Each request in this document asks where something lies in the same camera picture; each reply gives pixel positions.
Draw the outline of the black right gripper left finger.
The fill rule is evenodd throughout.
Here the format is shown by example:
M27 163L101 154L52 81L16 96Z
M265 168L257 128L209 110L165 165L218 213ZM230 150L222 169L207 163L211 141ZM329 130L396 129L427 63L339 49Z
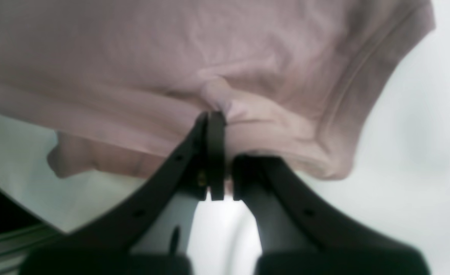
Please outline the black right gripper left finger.
M225 118L202 113L143 186L92 223L31 252L21 275L191 275L186 249L207 193L224 199Z

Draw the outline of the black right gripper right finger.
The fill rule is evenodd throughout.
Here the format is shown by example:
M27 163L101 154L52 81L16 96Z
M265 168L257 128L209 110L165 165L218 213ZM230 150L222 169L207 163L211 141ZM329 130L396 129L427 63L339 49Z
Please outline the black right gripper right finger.
M429 275L422 254L323 200L281 158L233 161L236 199L255 217L256 275Z

